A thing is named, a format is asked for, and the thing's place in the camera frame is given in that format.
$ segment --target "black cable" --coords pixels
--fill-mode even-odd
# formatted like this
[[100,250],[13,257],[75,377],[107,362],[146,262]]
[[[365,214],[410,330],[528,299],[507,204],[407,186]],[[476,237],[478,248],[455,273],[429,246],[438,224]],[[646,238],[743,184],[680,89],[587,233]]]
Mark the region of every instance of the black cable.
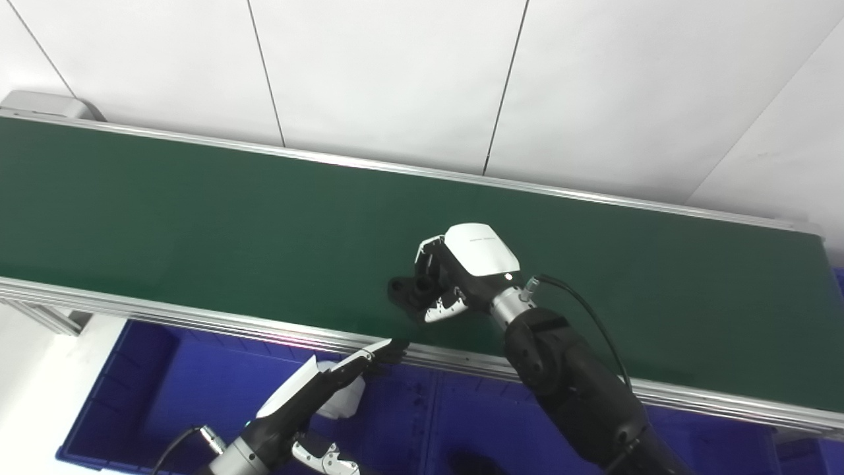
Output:
[[170,445],[167,445],[167,448],[164,449],[164,453],[161,454],[161,457],[159,457],[159,460],[155,463],[155,466],[153,467],[153,471],[149,475],[158,475],[158,472],[160,472],[161,470],[161,466],[164,465],[164,462],[167,460],[167,456],[173,451],[173,449],[175,449],[179,444],[184,442],[184,440],[190,437],[191,434],[199,432],[199,429],[201,428],[202,426],[196,426],[191,427],[189,429],[185,429],[184,432],[182,432],[178,435],[178,437],[173,439],[173,441],[170,442]]
[[584,310],[592,317],[592,321],[595,322],[595,325],[601,330],[601,334],[603,335],[604,340],[607,341],[607,346],[609,346],[609,350],[613,353],[613,358],[615,358],[616,364],[619,365],[619,369],[621,369],[621,377],[625,380],[625,385],[627,385],[627,389],[633,390],[633,386],[630,384],[630,376],[627,374],[627,368],[625,368],[625,364],[621,362],[621,357],[619,356],[619,352],[615,347],[615,343],[613,342],[612,337],[609,336],[609,332],[607,328],[603,326],[603,322],[598,317],[598,314],[595,313],[595,310],[592,309],[592,306],[589,305],[589,302],[586,301],[585,298],[581,297],[581,295],[575,292],[575,289],[569,287],[568,284],[561,281],[560,279],[555,279],[552,276],[547,276],[545,274],[539,274],[537,276],[533,276],[534,279],[540,282],[544,282],[546,284],[551,284],[554,287],[558,287],[563,289],[564,291],[568,292],[569,295],[574,297],[577,302],[583,307]]
[[613,459],[613,461],[610,462],[609,465],[607,465],[606,468],[604,468],[603,475],[612,475],[612,473],[615,471],[615,469],[618,468],[619,465],[621,465],[621,462],[624,461],[626,458],[627,458],[627,451],[622,450],[621,453],[619,453]]

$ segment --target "metal bracket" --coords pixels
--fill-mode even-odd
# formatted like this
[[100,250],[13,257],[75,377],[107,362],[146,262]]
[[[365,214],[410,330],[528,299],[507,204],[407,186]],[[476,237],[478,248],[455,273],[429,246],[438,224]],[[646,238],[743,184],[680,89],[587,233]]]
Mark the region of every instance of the metal bracket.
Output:
[[65,316],[55,308],[39,303],[26,303],[7,298],[0,298],[0,303],[5,303],[58,335],[79,336],[91,318],[89,313],[76,311]]
[[327,449],[319,452],[322,452],[321,456],[312,454],[300,440],[297,440],[291,449],[293,457],[314,472],[327,475],[360,475],[360,467],[355,461],[340,458],[337,444],[332,443]]
[[97,120],[94,111],[72,97],[13,90],[0,102],[0,116]]

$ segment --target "silver cylindrical joint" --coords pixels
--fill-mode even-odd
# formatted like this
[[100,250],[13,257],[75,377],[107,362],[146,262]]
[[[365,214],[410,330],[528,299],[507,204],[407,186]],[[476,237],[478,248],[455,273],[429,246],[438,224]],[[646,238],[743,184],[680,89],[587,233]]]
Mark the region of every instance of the silver cylindrical joint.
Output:
[[208,425],[203,425],[199,429],[199,433],[203,436],[203,439],[208,442],[208,447],[211,447],[211,450],[213,450],[215,454],[218,456],[223,455],[226,445],[216,432],[214,432]]
[[508,287],[492,299],[490,313],[501,328],[506,328],[522,312],[536,307],[529,298],[522,300],[520,287]]
[[269,469],[240,437],[213,459],[208,468],[215,475],[268,475]]

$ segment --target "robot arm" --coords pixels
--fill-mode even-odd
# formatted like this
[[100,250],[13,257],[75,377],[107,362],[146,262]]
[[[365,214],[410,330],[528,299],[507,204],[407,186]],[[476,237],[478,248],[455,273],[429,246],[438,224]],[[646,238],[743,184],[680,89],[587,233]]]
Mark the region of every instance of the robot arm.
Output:
[[414,276],[390,280],[387,291],[419,322],[465,310],[491,315],[504,330],[507,361],[585,460],[607,473],[691,473],[568,321],[531,300],[518,260],[489,226],[456,225],[422,242]]
[[369,345],[327,368],[311,357],[263,404],[240,436],[196,475],[267,475],[296,458],[319,473],[366,473],[356,462],[341,456],[307,434],[311,416],[334,394],[351,385],[377,363],[398,363],[408,342],[383,340]]

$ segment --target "cable connector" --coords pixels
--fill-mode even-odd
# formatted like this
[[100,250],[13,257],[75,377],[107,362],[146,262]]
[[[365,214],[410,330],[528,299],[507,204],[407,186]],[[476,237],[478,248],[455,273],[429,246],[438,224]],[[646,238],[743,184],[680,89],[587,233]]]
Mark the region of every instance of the cable connector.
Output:
[[530,302],[531,297],[533,297],[533,293],[536,292],[536,287],[539,287],[539,279],[537,279],[536,276],[533,276],[529,281],[527,281],[527,284],[522,289],[522,292],[519,293],[519,300],[522,302]]
[[227,445],[207,424],[199,428],[199,433],[203,435],[203,439],[208,442],[208,447],[214,451],[218,456],[223,455]]

